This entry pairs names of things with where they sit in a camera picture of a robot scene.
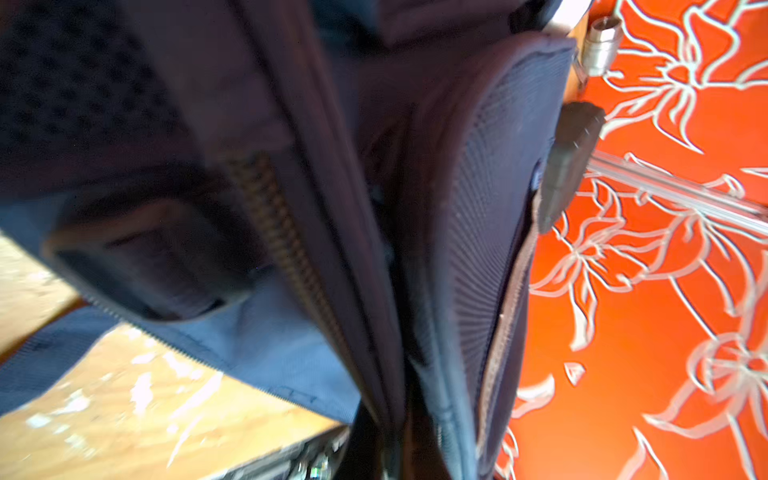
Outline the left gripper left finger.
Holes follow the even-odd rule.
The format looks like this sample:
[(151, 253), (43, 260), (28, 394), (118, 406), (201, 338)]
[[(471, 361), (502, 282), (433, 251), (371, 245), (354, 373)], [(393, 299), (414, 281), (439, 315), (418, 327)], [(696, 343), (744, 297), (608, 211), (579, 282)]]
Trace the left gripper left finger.
[(333, 480), (379, 480), (382, 478), (383, 435), (364, 404), (360, 404)]

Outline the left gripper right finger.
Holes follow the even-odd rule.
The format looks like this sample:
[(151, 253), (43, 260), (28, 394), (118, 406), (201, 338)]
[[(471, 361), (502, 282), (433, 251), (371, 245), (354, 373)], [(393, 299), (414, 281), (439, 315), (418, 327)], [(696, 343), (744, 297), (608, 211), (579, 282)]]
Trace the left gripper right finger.
[(437, 443), (436, 430), (419, 389), (409, 392), (404, 424), (400, 478), (438, 480), (447, 478), (447, 470)]

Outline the navy blue student backpack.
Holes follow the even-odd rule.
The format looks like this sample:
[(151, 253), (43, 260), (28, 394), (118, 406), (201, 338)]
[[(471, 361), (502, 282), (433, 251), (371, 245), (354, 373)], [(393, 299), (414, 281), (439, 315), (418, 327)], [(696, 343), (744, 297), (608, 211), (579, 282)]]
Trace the navy blue student backpack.
[(40, 396), (126, 321), (383, 435), (419, 389), (489, 479), (577, 45), (560, 1), (5, 1), (1, 230), (90, 303), (1, 368)]

